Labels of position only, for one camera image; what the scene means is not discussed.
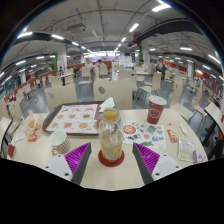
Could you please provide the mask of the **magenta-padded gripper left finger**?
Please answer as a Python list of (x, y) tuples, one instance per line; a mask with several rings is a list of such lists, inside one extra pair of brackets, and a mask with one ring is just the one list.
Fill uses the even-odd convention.
[(65, 155), (56, 155), (43, 169), (76, 185), (80, 185), (90, 154), (91, 143), (86, 143)]

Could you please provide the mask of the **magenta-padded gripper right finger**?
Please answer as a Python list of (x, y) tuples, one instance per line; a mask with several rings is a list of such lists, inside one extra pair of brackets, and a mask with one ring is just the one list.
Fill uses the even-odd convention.
[(158, 154), (138, 143), (133, 144), (132, 152), (145, 185), (182, 169), (168, 154)]

